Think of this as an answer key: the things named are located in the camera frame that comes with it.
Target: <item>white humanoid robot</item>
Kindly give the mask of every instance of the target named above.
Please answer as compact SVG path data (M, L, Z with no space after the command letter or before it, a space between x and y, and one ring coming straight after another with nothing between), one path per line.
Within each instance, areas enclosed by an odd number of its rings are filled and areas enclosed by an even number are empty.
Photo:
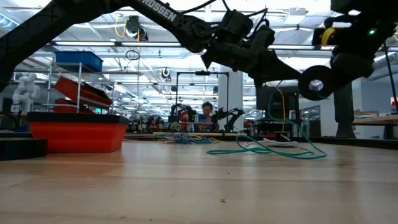
M24 103L25 108L22 110L28 113L32 110L34 101L40 97L40 87L35 85L36 74L20 77L18 88L12 95L11 112L18 113L21 111L21 104Z

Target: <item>black metal pole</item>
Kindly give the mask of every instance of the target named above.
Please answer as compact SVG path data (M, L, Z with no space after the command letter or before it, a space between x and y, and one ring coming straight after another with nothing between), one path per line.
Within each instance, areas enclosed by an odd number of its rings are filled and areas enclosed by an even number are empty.
M177 72L177 82L176 82L176 88L175 88L175 117L176 117L176 122L179 122L179 117L178 117L178 108L177 108L177 103L178 103L178 77L180 76L180 73Z
M390 58L388 57L388 53L387 53L387 44L386 44L386 43L383 44L383 48L384 48L384 53L385 53L385 55L386 55L388 74L389 74L389 76L390 76L390 81L391 81L392 95L393 95L393 97L394 97L394 103L396 104L396 110L397 110L396 113L398 113L396 86L395 86L395 84L394 84L394 78L392 77L392 71L391 71L391 65L390 65Z
M228 108L228 106L229 106L229 72L225 73L225 75L226 75L226 110L229 111L229 108Z

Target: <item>blue bin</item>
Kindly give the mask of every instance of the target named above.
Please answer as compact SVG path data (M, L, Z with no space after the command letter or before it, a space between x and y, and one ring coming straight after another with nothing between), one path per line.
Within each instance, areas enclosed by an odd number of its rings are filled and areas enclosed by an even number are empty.
M102 63L93 52L58 51L55 53L55 63L70 72L79 71L79 63L84 65L83 72L102 72Z

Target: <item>green cable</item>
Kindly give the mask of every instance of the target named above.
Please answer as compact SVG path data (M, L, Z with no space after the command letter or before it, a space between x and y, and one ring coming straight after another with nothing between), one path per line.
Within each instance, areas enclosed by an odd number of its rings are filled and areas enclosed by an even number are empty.
M268 102L268 112L270 112L270 105L271 105L271 101L272 101L271 99L272 99L273 96L274 96L274 92L271 93L271 97L270 97L270 100L269 100L269 102ZM269 116L270 116L270 118L273 119L274 121L281 121L281 120L278 120L278 119L275 119L274 117L272 117L270 113L269 113ZM211 154L211 155L232 154L232 153L242 153L242 152L255 152L255 153L258 153L258 154L270 154L270 153L275 153L275 154L278 154L278 155L280 155L280 156L285 156L285 157L289 157L289 158L293 158L293 159L307 159L307 160L310 160L310 159L320 159L320 158L324 158L324 157L327 156L327 154L326 154L325 152L323 152L321 149L317 148L317 147L311 142L311 140L310 140L310 139L308 138L308 136L303 132L303 129L302 129L299 125L297 125L296 123L291 122L291 121L289 121L289 120L286 120L286 121L284 121L284 122L298 127L298 129L300 130L302 136L308 141L308 143L309 143L314 149L316 149L318 152L320 152L321 155L319 155L319 156L314 156L314 155L315 155L314 152L312 152L312 151L310 151L310 150L308 150L308 149L302 148L302 147L301 147L301 150L303 150L304 152L299 152L299 153L288 153L288 152L276 151L276 150L273 150L273 149L271 149L271 148L269 148L269 147L267 147L267 146L261 144L259 141L255 140L255 139L253 139L253 138L251 138L251 137L249 137L249 136L244 136L244 135L236 136L236 143L237 143L238 146L241 148L240 150L209 150L209 151L207 151L207 153L208 153L208 154ZM253 142L257 143L258 145L262 146L262 148L261 148L261 147L246 148L246 147L242 146L242 145L239 143L239 139L240 139L240 138L246 138L246 139L248 139L248 140L250 140L250 141L253 141Z

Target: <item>woman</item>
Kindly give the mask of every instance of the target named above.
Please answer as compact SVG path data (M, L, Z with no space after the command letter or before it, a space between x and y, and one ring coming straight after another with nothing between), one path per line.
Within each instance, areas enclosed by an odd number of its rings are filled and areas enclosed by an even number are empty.
M209 102L206 102L201 105L203 114L199 114L199 122L212 122L211 120L211 112L213 111L213 105ZM213 132L218 129L218 125L214 126L213 124L199 124L195 125L195 131L203 131L203 132Z

